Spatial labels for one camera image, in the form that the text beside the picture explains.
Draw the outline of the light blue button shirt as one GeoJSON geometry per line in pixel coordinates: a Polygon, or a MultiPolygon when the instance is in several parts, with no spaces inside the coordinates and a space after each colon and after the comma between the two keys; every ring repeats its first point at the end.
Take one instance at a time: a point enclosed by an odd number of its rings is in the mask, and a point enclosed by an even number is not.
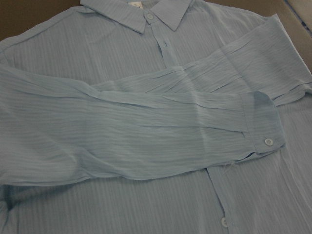
{"type": "Polygon", "coordinates": [[[312,75],[279,17],[83,0],[0,43],[3,234],[309,234],[312,75]]]}

